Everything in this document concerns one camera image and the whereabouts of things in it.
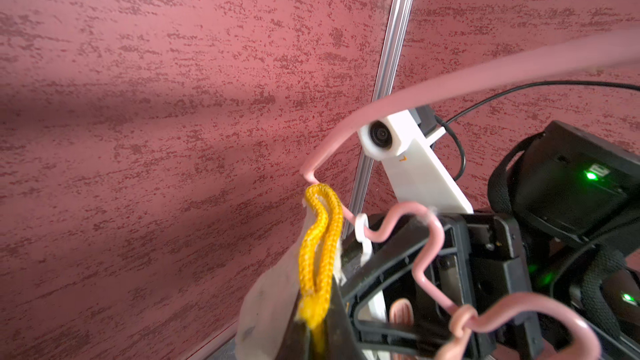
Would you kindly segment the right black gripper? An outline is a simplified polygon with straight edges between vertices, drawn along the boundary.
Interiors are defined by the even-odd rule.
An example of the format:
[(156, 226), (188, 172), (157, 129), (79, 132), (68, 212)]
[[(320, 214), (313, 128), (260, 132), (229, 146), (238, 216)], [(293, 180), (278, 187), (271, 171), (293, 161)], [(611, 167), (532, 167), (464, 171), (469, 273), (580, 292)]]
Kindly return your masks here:
[[(444, 214), (443, 248), (426, 268), (428, 281), (461, 307), (483, 313), (511, 293), (528, 293), (531, 283), (520, 228), (504, 214)], [(417, 355), (432, 359), (450, 340), (450, 315), (413, 279), (412, 266), (428, 240), (428, 229), (411, 216), (398, 221), (391, 237), (373, 246), (370, 260), (341, 288), (341, 296), (360, 349)], [(372, 320), (364, 310), (376, 294), (385, 309), (406, 298), (413, 307), (413, 326), (400, 327)], [(473, 333), (466, 359), (485, 359), (498, 344), (534, 359), (543, 351), (536, 313), (522, 313), (490, 333)]]

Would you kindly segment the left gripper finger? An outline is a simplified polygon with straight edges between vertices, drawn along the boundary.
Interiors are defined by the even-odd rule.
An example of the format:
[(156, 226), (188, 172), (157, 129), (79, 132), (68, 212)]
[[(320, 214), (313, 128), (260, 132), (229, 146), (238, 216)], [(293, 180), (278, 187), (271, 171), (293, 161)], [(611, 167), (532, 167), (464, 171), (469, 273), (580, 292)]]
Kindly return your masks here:
[(328, 313), (323, 320), (319, 342), (323, 352), (315, 347), (316, 339), (306, 324), (297, 319), (298, 304), (301, 296), (294, 302), (293, 311), (288, 320), (288, 359), (365, 359), (363, 351), (358, 347), (355, 334), (347, 315), (339, 286), (332, 286), (332, 296)]

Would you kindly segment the yellow cuff white glove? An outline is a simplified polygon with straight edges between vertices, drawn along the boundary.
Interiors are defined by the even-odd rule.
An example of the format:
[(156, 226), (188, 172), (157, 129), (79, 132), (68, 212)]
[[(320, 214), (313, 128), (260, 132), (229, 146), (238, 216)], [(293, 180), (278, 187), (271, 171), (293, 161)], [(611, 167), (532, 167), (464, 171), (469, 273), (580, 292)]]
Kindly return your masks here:
[(290, 321), (313, 338), (324, 332), (334, 275), (339, 271), (343, 205), (326, 184), (304, 193), (298, 240), (245, 296), (235, 337), (237, 359), (274, 359)]

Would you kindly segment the pink clip hanger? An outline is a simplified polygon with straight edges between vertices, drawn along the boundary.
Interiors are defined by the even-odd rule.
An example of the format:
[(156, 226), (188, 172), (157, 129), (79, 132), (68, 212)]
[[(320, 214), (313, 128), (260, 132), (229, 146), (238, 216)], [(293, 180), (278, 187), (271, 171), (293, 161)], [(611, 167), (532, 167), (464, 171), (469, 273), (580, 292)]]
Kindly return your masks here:
[[(316, 220), (279, 359), (535, 359), (639, 356), (639, 157), (553, 121), (519, 142), (475, 211), (412, 109), (485, 88), (558, 86), (560, 73), (630, 63), (639, 32), (540, 48), (441, 76), (342, 121), (302, 167)], [(369, 219), (315, 178), (352, 134), (383, 164), (397, 203)]]

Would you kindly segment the pink clothespin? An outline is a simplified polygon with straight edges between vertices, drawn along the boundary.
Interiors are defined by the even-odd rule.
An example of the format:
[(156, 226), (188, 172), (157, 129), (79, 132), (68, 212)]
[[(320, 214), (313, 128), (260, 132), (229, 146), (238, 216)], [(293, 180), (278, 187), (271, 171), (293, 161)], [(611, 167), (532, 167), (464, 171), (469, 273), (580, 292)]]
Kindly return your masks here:
[[(389, 315), (388, 315), (390, 323), (398, 324), (402, 326), (413, 326), (414, 324), (414, 314), (413, 307), (410, 301), (406, 298), (400, 298), (396, 300), (390, 307)], [(406, 360), (406, 359), (414, 359), (413, 356), (394, 353), (392, 356), (393, 360)]]

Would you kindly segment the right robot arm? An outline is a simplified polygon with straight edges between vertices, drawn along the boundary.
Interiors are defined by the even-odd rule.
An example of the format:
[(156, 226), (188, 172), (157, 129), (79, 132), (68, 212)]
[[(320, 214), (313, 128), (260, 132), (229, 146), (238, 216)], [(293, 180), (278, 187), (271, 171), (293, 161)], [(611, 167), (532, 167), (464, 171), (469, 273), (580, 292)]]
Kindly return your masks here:
[[(605, 359), (639, 356), (639, 158), (560, 121), (525, 138), (488, 183), (487, 213), (445, 214), (445, 244), (427, 275), (456, 305), (484, 312), (512, 293), (573, 306)], [(373, 264), (341, 292), (358, 348), (433, 358), (449, 314), (411, 279), (428, 232), (401, 217)]]

